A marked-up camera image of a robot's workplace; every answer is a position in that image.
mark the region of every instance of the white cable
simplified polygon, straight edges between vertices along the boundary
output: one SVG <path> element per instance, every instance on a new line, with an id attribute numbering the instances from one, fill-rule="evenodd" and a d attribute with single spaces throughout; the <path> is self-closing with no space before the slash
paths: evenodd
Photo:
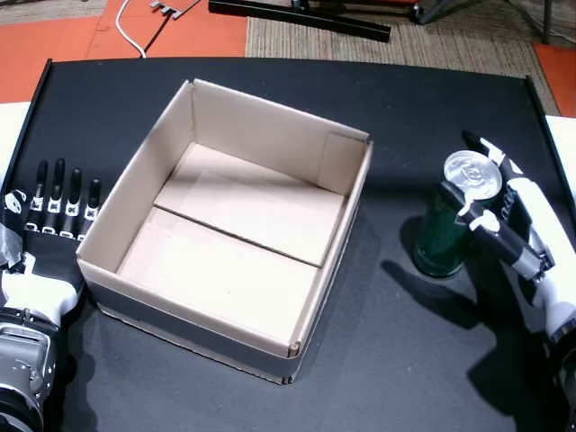
<path id="1" fill-rule="evenodd" d="M 142 49 L 142 47 L 134 39 L 132 39 L 130 36 L 128 36 L 128 34 L 126 34 L 126 31 L 124 31 L 122 29 L 122 27 L 120 26 L 120 17 L 122 16 L 124 9 L 126 9 L 126 5 L 128 4 L 129 1 L 130 0 L 124 0 L 124 3 L 122 3 L 122 6 L 120 6 L 120 9 L 118 10 L 118 13 L 116 14 L 116 28 L 118 29 L 118 32 L 120 32 L 121 36 L 132 47 L 134 47 L 136 50 L 138 50 L 138 52 L 140 53 L 142 58 L 145 59 L 146 58 L 146 52 L 144 52 L 144 49 Z"/>

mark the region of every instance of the open cardboard box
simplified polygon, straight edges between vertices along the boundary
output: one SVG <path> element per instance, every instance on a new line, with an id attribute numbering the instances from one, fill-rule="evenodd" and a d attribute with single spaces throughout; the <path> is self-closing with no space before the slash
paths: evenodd
<path id="1" fill-rule="evenodd" d="M 371 154 L 360 130 L 185 82 L 113 188 L 78 264 L 105 313 L 289 382 Z"/>

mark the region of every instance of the robotic hand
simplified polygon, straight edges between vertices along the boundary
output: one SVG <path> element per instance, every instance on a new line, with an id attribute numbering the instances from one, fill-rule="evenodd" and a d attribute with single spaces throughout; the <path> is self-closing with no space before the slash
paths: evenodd
<path id="1" fill-rule="evenodd" d="M 0 430 L 11 432 L 44 429 L 42 404 L 63 347 L 61 317 L 76 306 L 82 286 L 73 239 L 23 230 L 26 198 L 9 193 L 0 223 Z"/>
<path id="2" fill-rule="evenodd" d="M 467 200 L 453 184 L 440 190 L 468 224 L 474 237 L 534 286 L 528 300 L 544 311 L 551 360 L 570 405 L 567 431 L 576 431 L 576 289 L 572 284 L 576 254 L 562 224 L 540 187 L 502 150 L 484 138 L 465 131 L 471 150 L 487 156 L 499 167 L 506 185 L 502 220 L 481 204 Z M 512 207 L 527 218 L 527 238 L 510 226 Z"/>

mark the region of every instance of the tripod leg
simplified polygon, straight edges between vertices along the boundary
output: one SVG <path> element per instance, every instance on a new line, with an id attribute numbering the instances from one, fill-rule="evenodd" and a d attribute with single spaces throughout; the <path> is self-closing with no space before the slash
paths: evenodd
<path id="1" fill-rule="evenodd" d="M 550 43 L 550 20 L 552 19 L 552 0 L 544 0 L 544 29 L 542 30 L 542 42 Z"/>
<path id="2" fill-rule="evenodd" d="M 428 24 L 437 17 L 438 14 L 450 3 L 452 0 L 439 0 L 429 11 L 424 12 L 422 16 L 418 18 L 418 24 Z"/>

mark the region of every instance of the floor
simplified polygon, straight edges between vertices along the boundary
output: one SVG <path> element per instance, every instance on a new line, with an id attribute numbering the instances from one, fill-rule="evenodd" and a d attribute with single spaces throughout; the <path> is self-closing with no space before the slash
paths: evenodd
<path id="1" fill-rule="evenodd" d="M 274 0 L 275 3 L 285 0 Z M 424 0 L 425 7 L 435 0 Z M 206 0 L 169 20 L 150 57 L 234 56 L 340 59 L 468 70 L 513 77 L 530 75 L 549 114 L 576 117 L 576 50 L 553 37 L 537 43 L 539 0 L 455 0 L 454 13 L 427 26 L 346 5 L 353 16 L 389 23 L 391 42 L 380 43 L 283 22 L 218 15 Z M 117 32 L 122 0 L 0 0 L 0 102 L 29 100 L 48 58 L 136 58 Z M 576 2 L 554 0 L 553 29 L 576 36 Z M 149 0 L 130 0 L 121 23 L 146 45 L 164 21 Z"/>

